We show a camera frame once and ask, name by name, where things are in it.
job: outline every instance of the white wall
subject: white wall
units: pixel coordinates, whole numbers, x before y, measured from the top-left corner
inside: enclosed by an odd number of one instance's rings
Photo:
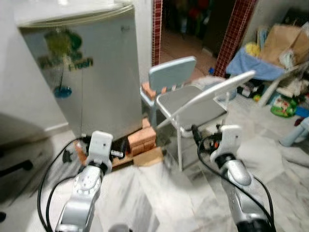
[[[309,0],[259,0],[248,24],[242,45],[245,45],[247,42],[256,41],[258,26],[273,26],[275,23],[282,22],[285,14],[291,7],[308,11]]]
[[[139,56],[140,82],[148,81],[152,52],[153,0],[133,0]]]
[[[24,39],[11,0],[0,0],[0,145],[66,123]]]

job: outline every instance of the black handle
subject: black handle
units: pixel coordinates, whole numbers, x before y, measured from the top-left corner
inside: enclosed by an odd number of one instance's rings
[[[237,224],[238,232],[273,232],[270,224],[261,219],[243,221]]]

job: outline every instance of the blue cloth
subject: blue cloth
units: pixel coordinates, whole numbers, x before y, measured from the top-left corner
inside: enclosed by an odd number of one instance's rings
[[[285,70],[269,64],[261,59],[250,56],[245,48],[241,48],[226,68],[226,73],[239,75],[249,70],[255,70],[254,79],[273,81],[284,74]]]

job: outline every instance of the baseboard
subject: baseboard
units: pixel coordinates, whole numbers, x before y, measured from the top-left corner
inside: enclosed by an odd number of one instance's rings
[[[24,144],[33,143],[39,140],[46,139],[56,134],[69,131],[69,130],[70,130],[70,127],[67,122],[56,125],[56,126],[48,127],[44,129],[42,132],[39,132],[37,134],[31,135],[31,136],[28,136],[26,138],[22,138],[19,140],[15,140],[15,141],[12,141],[6,144],[2,144],[0,145],[0,150],[7,150],[7,149],[21,146]]]

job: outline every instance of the black cable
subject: black cable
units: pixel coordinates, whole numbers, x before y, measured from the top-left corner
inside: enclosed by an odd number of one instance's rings
[[[204,138],[198,145],[197,148],[197,156],[199,158],[199,160],[202,162],[202,164],[204,164],[211,172],[213,172],[214,174],[216,174],[217,176],[221,177],[223,180],[227,181],[229,184],[233,185],[234,187],[236,187],[237,189],[239,189],[242,193],[244,193],[247,197],[249,197],[254,203],[256,203],[261,210],[264,212],[264,214],[266,215],[272,229],[274,232],[276,232],[276,227],[274,224],[274,221],[272,220],[271,216],[269,215],[269,213],[267,212],[267,210],[251,195],[249,194],[247,191],[243,190],[241,187],[237,186],[236,184],[234,184],[233,182],[231,182],[228,178],[226,178],[224,175],[221,175],[219,172],[217,172],[216,170],[214,170],[212,167],[210,167],[202,158],[200,150],[202,148],[202,145],[204,145],[204,141],[208,139],[208,137]]]
[[[38,210],[38,214],[39,214],[40,221],[41,221],[41,223],[42,223],[44,229],[45,229],[47,232],[51,232],[51,231],[50,231],[49,228],[47,227],[47,225],[46,225],[46,223],[45,223],[45,221],[44,221],[44,218],[43,218],[43,216],[42,216],[42,211],[41,211],[41,194],[42,194],[42,188],[43,188],[44,180],[45,180],[45,178],[46,178],[46,176],[47,176],[47,173],[48,173],[49,169],[50,169],[51,166],[54,164],[54,162],[56,161],[56,159],[62,154],[62,152],[63,152],[71,143],[73,143],[73,142],[76,141],[76,140],[81,140],[81,139],[83,139],[83,137],[73,139],[73,140],[71,140],[70,142],[68,142],[68,143],[61,149],[61,151],[58,153],[58,155],[54,158],[54,160],[51,162],[51,164],[47,167],[46,172],[45,172],[45,174],[44,174],[44,176],[43,176],[43,178],[42,178],[42,181],[41,181],[41,183],[40,183],[40,186],[39,186],[39,189],[38,189],[38,197],[37,197],[37,210]]]
[[[275,222],[275,220],[274,220],[274,208],[273,208],[273,205],[272,205],[272,199],[271,199],[270,193],[269,193],[267,187],[264,185],[264,183],[259,178],[257,178],[256,176],[254,178],[263,186],[263,188],[264,188],[264,190],[265,190],[265,192],[267,194],[268,203],[269,203],[270,217],[271,217],[271,220],[273,222]]]
[[[53,187],[53,189],[52,189],[51,192],[49,193],[49,197],[48,197],[47,205],[46,205],[46,223],[47,223],[47,227],[48,227],[49,231],[51,231],[51,232],[52,232],[53,230],[52,230],[52,226],[51,226],[50,220],[49,220],[49,207],[50,207],[50,202],[52,201],[52,197],[53,197],[54,191],[55,191],[55,189],[57,188],[57,186],[58,186],[59,184],[61,184],[62,182],[66,181],[66,180],[72,179],[72,178],[74,178],[74,177],[75,177],[75,175],[73,175],[73,176],[68,176],[68,177],[66,177],[66,178],[64,178],[64,179],[62,179],[62,180],[60,180],[59,182],[56,183],[56,185]]]

